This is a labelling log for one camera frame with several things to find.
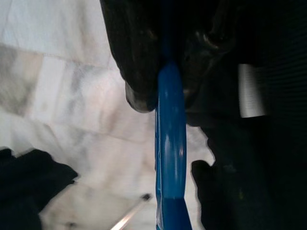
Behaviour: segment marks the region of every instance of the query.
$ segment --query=blue plastic handle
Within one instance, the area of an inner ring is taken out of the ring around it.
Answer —
[[[155,118],[157,230],[191,230],[184,201],[186,118],[180,73],[172,61],[158,76]]]

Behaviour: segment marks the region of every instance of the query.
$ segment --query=white marble floor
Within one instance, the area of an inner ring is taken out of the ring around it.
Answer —
[[[2,0],[0,11],[0,146],[47,151],[80,174],[42,212],[46,230],[67,222],[108,230],[140,195],[154,194],[154,114],[126,103],[99,0]],[[197,159],[213,162],[203,134],[188,127],[188,164]],[[188,171],[198,230],[195,194]],[[126,229],[155,229],[155,205]]]

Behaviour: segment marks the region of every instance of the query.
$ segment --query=blue handle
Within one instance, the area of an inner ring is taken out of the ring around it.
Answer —
[[[184,201],[186,118],[180,73],[168,62],[158,76],[155,124],[157,230],[191,230]]]

